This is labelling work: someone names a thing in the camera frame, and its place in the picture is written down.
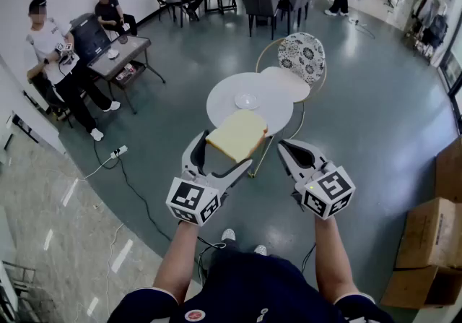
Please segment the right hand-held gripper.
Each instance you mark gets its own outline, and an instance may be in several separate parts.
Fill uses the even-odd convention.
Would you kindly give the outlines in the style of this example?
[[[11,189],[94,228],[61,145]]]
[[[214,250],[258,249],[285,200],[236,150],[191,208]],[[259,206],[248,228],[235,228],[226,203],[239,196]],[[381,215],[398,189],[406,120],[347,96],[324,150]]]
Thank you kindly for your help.
[[[326,162],[316,146],[303,141],[282,139],[277,148],[302,207],[327,220],[348,206],[356,186],[342,166]]]

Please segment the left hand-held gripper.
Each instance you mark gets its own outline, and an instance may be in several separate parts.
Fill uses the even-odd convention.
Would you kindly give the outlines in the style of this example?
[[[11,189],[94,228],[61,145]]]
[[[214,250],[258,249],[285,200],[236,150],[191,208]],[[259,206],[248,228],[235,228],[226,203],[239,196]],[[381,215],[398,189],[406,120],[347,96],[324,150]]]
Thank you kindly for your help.
[[[173,179],[165,201],[175,218],[198,226],[203,226],[221,207],[225,192],[248,172],[253,162],[247,158],[224,174],[210,173],[205,176],[208,135],[209,130],[199,133],[183,152],[183,172]]]

